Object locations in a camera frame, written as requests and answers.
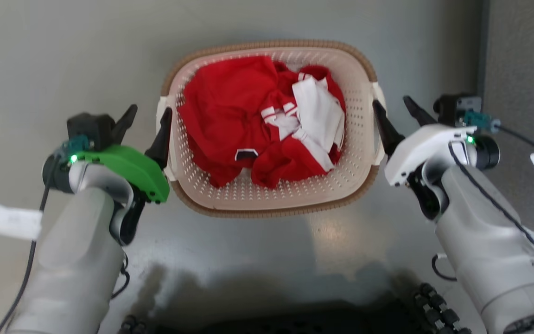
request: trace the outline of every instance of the basket handle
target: basket handle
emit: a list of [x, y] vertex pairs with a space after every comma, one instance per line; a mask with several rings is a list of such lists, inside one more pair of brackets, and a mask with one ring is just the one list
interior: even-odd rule
[[176, 171], [177, 171], [176, 165], [174, 164], [174, 161], [176, 160], [176, 151], [174, 148], [174, 124], [176, 122], [176, 97], [168, 95], [168, 96], [161, 96], [159, 98], [158, 107], [156, 109], [156, 133], [159, 132], [160, 120], [162, 119], [162, 116], [164, 114], [166, 107], [172, 108], [172, 111], [174, 112], [174, 114], [172, 115], [172, 123], [170, 124], [168, 157], [167, 157], [167, 164], [166, 164], [166, 168], [164, 169], [164, 173], [166, 175], [166, 178], [170, 182], [175, 182]]
[[[372, 83], [372, 96], [374, 97], [374, 99], [380, 101], [380, 104], [382, 104], [382, 106], [386, 109], [386, 101], [384, 100], [384, 93], [382, 92], [382, 89], [380, 88], [380, 85], [378, 82]], [[372, 109], [372, 115], [373, 115], [373, 120], [376, 122], [373, 109]], [[379, 134], [379, 145], [375, 151], [375, 160], [374, 160], [373, 165], [375, 166], [380, 165], [380, 162], [382, 161], [383, 158], [384, 158], [384, 148], [382, 146], [382, 139], [380, 139], [380, 134]]]

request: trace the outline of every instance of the white cloth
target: white cloth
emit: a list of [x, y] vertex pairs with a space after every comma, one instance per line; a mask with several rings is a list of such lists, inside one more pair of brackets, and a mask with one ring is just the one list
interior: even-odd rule
[[345, 114], [339, 101], [327, 90], [327, 80], [317, 81], [309, 74], [292, 85], [298, 105], [296, 116], [300, 127], [326, 152], [333, 143], [341, 148]]
[[278, 110], [265, 108], [261, 115], [265, 123], [278, 127], [280, 140], [292, 135], [325, 171], [330, 171], [335, 166], [329, 152], [333, 144], [337, 150], [343, 145], [345, 113], [337, 98], [329, 93], [326, 78], [316, 80], [310, 74], [300, 73], [299, 80], [292, 85], [296, 104], [288, 103]]

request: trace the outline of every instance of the white basket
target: white basket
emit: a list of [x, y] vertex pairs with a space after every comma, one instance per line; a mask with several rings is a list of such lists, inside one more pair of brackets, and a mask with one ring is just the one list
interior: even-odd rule
[[[178, 108], [184, 103], [185, 85], [202, 66], [256, 55], [282, 61], [293, 71], [309, 64], [327, 66], [333, 80], [341, 87], [347, 106], [343, 153], [328, 175], [298, 182], [282, 181], [272, 190], [255, 185], [250, 171], [243, 171], [231, 183], [215, 188], [207, 173], [192, 162], [186, 129], [178, 114]], [[371, 65], [365, 62], [367, 59], [349, 45], [302, 40], [214, 48], [186, 57], [167, 78], [157, 109], [156, 131], [165, 108], [171, 107], [174, 111], [169, 165], [165, 169], [173, 190], [189, 207], [210, 216], [284, 216], [321, 211], [354, 201], [373, 182], [384, 156], [372, 108], [375, 98], [385, 105], [384, 96]]]

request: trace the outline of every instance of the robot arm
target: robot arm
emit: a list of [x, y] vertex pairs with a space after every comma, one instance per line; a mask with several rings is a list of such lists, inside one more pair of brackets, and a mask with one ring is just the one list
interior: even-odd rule
[[[81, 114], [68, 120], [65, 159], [50, 156], [43, 181], [75, 194], [38, 252], [38, 271], [9, 324], [12, 334], [94, 334], [108, 312], [108, 302], [135, 236], [146, 203], [168, 195], [162, 173], [172, 110], [146, 154], [121, 146], [136, 107], [115, 123], [109, 116]], [[49, 171], [53, 170], [51, 180]]]
[[389, 184], [407, 184], [489, 334], [534, 333], [534, 241], [518, 214], [481, 173], [499, 161], [489, 137], [476, 127], [436, 123], [409, 97], [409, 112], [422, 126], [406, 139], [375, 101], [388, 164]]

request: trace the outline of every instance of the wire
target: wire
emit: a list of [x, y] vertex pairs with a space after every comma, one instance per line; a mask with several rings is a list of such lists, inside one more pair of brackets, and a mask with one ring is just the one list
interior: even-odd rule
[[534, 147], [534, 140], [528, 138], [528, 137], [525, 137], [523, 135], [521, 135], [520, 133], [516, 132], [516, 131], [513, 131], [512, 129], [509, 129], [507, 127], [504, 127], [504, 125], [498, 125], [498, 124], [494, 124], [493, 125], [495, 128], [498, 128], [502, 131], [504, 131], [505, 133], [507, 133], [508, 135], [512, 135], [513, 137], [516, 137], [520, 140], [522, 140], [523, 142], [526, 142], [527, 144], [529, 144], [530, 146], [533, 146]]
[[439, 254], [436, 254], [432, 257], [432, 270], [434, 271], [434, 273], [436, 273], [438, 277], [440, 277], [441, 279], [444, 279], [445, 281], [456, 282], [456, 277], [450, 277], [438, 271], [438, 268], [436, 268], [436, 261], [438, 259], [439, 259]]
[[[59, 156], [55, 157], [51, 168], [49, 169], [49, 175], [47, 175], [46, 182], [44, 183], [44, 192], [43, 197], [40, 200], [39, 211], [45, 211], [46, 200], [49, 197], [49, 190], [51, 189], [51, 180], [53, 179], [53, 174], [55, 173], [55, 167], [59, 163]], [[13, 311], [18, 306], [19, 300], [21, 300], [26, 285], [28, 284], [28, 278], [30, 277], [30, 271], [32, 271], [32, 263], [34, 262], [34, 253], [36, 252], [36, 240], [31, 241], [30, 243], [30, 253], [28, 253], [28, 263], [26, 264], [26, 272], [24, 273], [24, 279], [22, 280], [22, 285], [19, 287], [18, 294], [15, 296], [15, 300], [9, 310], [6, 313], [6, 316], [0, 322], [0, 332], [6, 326], [6, 323], [9, 321], [9, 318], [13, 315]]]
[[506, 211], [506, 209], [504, 209], [504, 207], [502, 207], [500, 205], [500, 203], [498, 203], [493, 197], [491, 197], [491, 195], [485, 191], [485, 189], [483, 189], [483, 187], [477, 183], [477, 181], [475, 180], [475, 178], [473, 178], [473, 176], [469, 173], [469, 171], [463, 166], [462, 163], [460, 163], [460, 161], [458, 160], [458, 158], [456, 157], [456, 154], [454, 154], [454, 150], [452, 148], [452, 145], [449, 144], [449, 150], [451, 151], [451, 155], [454, 159], [454, 162], [456, 163], [456, 165], [458, 166], [458, 168], [460, 168], [460, 171], [462, 171], [462, 173], [471, 181], [471, 183], [477, 188], [479, 189], [479, 191], [481, 192], [481, 194], [483, 196], [485, 196], [486, 199], [488, 199], [495, 207], [496, 209], [498, 209], [499, 211], [501, 211], [504, 216], [506, 216], [506, 218], [508, 218], [508, 220], [510, 220], [513, 224], [515, 224], [516, 228], [518, 228], [521, 232], [523, 232], [523, 234], [525, 234], [526, 238], [528, 239], [528, 241], [530, 241], [530, 243], [532, 243], [532, 245], [534, 246], [534, 239], [533, 237], [527, 232], [527, 230], [521, 225], [521, 223], [518, 222], [518, 220], [516, 220], [516, 218], [514, 218], [510, 213], [508, 213], [508, 211]]
[[129, 257], [127, 256], [127, 253], [124, 252], [123, 254], [125, 254], [125, 264], [121, 267], [121, 274], [125, 276], [125, 283], [123, 283], [121, 289], [118, 289], [117, 292], [113, 292], [112, 296], [110, 296], [111, 300], [113, 300], [116, 296], [120, 295], [121, 292], [127, 289], [129, 281], [131, 280], [131, 276], [127, 272], [127, 266], [129, 266]]

